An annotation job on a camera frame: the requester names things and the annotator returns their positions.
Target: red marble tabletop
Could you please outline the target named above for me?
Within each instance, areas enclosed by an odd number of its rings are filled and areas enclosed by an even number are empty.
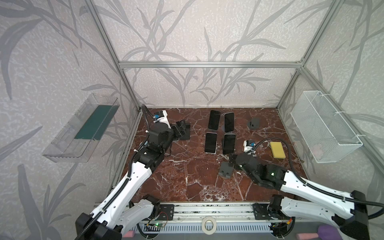
[[[164,109],[150,109],[152,113],[159,110]],[[167,110],[168,120],[171,124],[182,119],[191,123],[190,140],[173,142],[172,155],[166,157],[151,177],[145,181],[133,197],[134,202],[138,202],[146,194],[151,194],[162,202],[269,201],[273,194],[288,196],[283,192],[259,187],[241,171],[234,170],[230,179],[218,176],[220,163],[228,160],[228,155],[222,154],[221,140],[225,134],[223,115],[230,112],[235,113],[235,130],[232,133],[236,134],[236,154],[243,151],[244,140],[258,142],[267,137],[279,137],[290,144],[295,169],[305,177],[304,170],[275,108],[171,108],[165,110]],[[217,131],[207,128],[211,110],[220,111],[222,114]],[[251,118],[260,118],[258,130],[248,129],[247,122]],[[128,159],[131,158],[133,149],[137,148],[145,139],[145,130],[144,118],[142,118]],[[204,152],[206,132],[218,134],[217,154]],[[274,159],[267,142],[257,149],[257,156],[265,164],[270,162],[289,169],[288,157]],[[127,170],[126,165],[122,176],[126,174]]]

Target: wall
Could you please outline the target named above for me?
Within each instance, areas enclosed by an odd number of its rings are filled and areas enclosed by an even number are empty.
[[[94,2],[120,61],[299,61],[331,3]],[[126,76],[137,99],[157,107],[275,107],[292,72],[135,68]]]
[[[0,1],[0,239],[73,239],[136,115],[83,1]],[[87,163],[41,154],[90,93],[120,108]]]
[[[384,153],[384,1],[345,1],[306,68]],[[312,90],[300,77],[280,109],[307,176],[328,187],[358,190],[367,200],[384,202],[384,178],[358,149],[337,163],[318,164],[298,132],[290,111],[302,91]],[[368,207],[369,213],[377,207]],[[382,239],[384,217],[370,220],[371,239]]]

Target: roll of tape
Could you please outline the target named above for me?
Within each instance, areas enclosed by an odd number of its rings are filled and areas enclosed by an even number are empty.
[[[211,222],[213,223],[213,225],[214,225],[214,226],[212,227],[211,230],[207,230],[207,229],[205,228],[205,223],[206,223],[207,221],[211,221]],[[211,235],[211,234],[213,234],[213,233],[216,231],[216,228],[217,228],[216,220],[215,220],[213,217],[205,217],[205,218],[203,219],[203,221],[201,222],[201,229],[202,229],[203,232],[204,232],[205,234],[207,234],[207,235]]]

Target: gray floor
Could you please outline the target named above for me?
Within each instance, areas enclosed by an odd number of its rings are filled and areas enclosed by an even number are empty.
[[[285,237],[285,240],[296,240],[295,235],[297,233],[315,233],[321,222],[297,222],[292,232]],[[136,234],[133,238],[123,238],[124,240],[144,240],[140,234]],[[212,235],[206,234],[160,234],[155,240],[274,240],[276,239],[269,233],[214,233]]]

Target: yellow sponge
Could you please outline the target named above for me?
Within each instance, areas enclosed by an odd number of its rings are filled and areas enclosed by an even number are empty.
[[[272,154],[274,158],[285,158],[285,153],[283,150],[283,145],[281,142],[270,142],[269,143],[272,149]]]

